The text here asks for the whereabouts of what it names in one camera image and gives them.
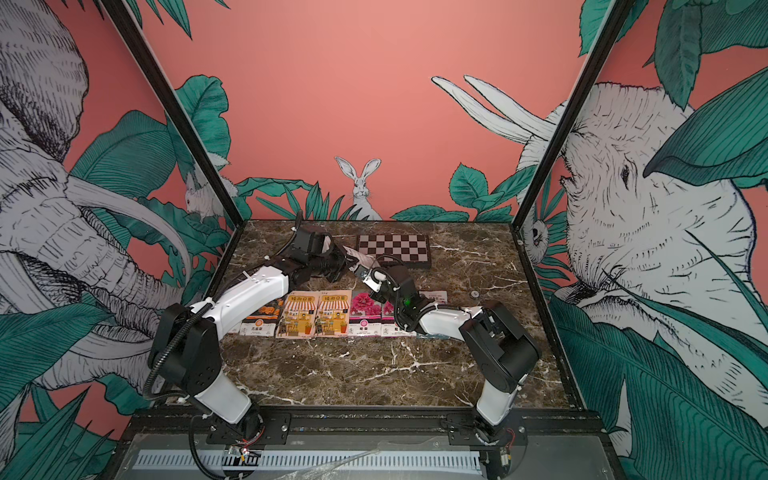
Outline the purple flower seed packet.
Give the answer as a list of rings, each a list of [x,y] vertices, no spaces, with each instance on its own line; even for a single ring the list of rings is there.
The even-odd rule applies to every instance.
[[[421,291],[421,294],[432,303],[448,303],[448,294],[446,291]]]
[[[351,247],[345,246],[347,268],[360,280],[370,276],[370,272],[379,266],[375,256],[363,254]]]

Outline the pink flower seed packet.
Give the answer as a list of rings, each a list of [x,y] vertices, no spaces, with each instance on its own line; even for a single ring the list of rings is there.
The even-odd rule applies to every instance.
[[[394,306],[390,302],[386,302],[382,307],[381,316],[381,336],[382,337],[414,337],[415,332],[408,332],[401,329],[394,316]]]
[[[382,304],[367,291],[352,292],[347,333],[355,337],[379,337],[382,332]]]

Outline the purple flower seed packet front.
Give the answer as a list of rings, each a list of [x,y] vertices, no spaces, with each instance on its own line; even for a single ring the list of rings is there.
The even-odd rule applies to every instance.
[[[446,291],[421,291],[421,294],[432,303],[448,303],[448,294]]]

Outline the sunflower shop seed packet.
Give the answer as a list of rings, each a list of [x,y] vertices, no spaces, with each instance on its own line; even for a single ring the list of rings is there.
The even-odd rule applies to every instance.
[[[294,291],[287,295],[275,336],[306,339],[315,335],[315,317],[319,293]]]
[[[315,317],[317,337],[345,337],[349,326],[350,290],[321,291]]]

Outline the orange marigold seed packet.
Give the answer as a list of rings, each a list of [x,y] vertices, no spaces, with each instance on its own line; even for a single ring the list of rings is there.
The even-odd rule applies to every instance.
[[[284,300],[277,299],[262,306],[249,315],[242,323],[242,336],[273,337],[284,309]]]

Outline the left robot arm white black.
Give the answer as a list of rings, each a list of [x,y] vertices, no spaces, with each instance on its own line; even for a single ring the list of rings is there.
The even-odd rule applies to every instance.
[[[191,306],[169,306],[161,315],[150,350],[143,398],[154,401],[163,397],[154,391],[156,380],[161,378],[177,388],[175,395],[190,397],[195,405],[224,422],[242,422],[252,402],[223,372],[221,340],[267,303],[315,276],[335,282],[347,268],[346,251],[331,235],[296,227],[278,253],[225,290]]]

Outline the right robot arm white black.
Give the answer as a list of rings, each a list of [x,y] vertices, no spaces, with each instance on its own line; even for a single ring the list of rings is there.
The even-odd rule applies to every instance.
[[[475,411],[490,429],[503,423],[541,351],[511,311],[498,301],[475,307],[437,303],[421,293],[408,269],[399,264],[357,266],[354,275],[372,297],[393,307],[404,331],[462,340],[484,377]]]

